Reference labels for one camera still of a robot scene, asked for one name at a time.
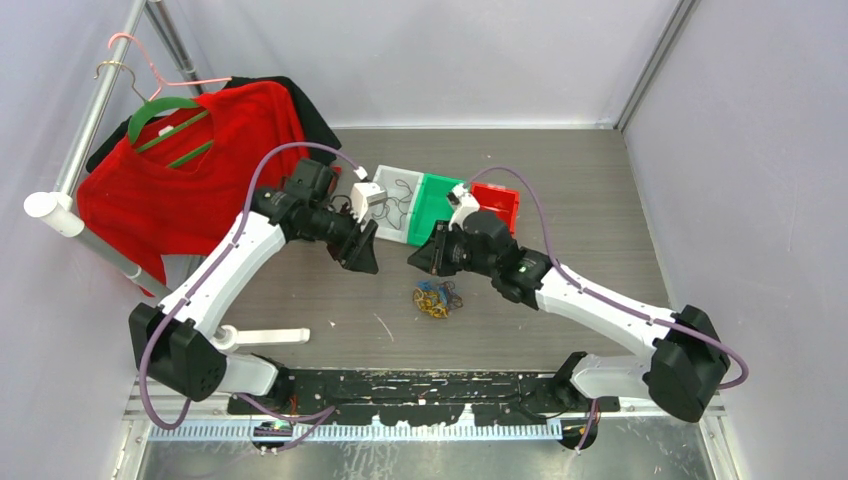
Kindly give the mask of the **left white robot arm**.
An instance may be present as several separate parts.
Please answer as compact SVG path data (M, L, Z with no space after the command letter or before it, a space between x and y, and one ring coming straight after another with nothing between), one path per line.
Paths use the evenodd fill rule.
M362 169L343 210L331 205L338 175L301 161L280 189L257 187L249 205L198 269L157 306L137 305L129 328L139 375L200 402L216 392L252 396L269 413L285 409L294 379L283 364L241 354L238 332L224 314L259 269L293 241L323 242L331 258L352 272L375 274L378 228L373 214L386 190Z

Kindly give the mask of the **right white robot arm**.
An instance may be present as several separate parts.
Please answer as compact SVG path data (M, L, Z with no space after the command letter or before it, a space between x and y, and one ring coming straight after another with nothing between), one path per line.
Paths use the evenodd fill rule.
M470 214L459 226L437 222L407 263L437 277L482 275L506 300L571 319L623 346L625 356L575 352L567 358L554 386L567 410L601 397L632 397L697 423L730 369L729 355L702 309L656 307L582 278L520 245L487 211Z

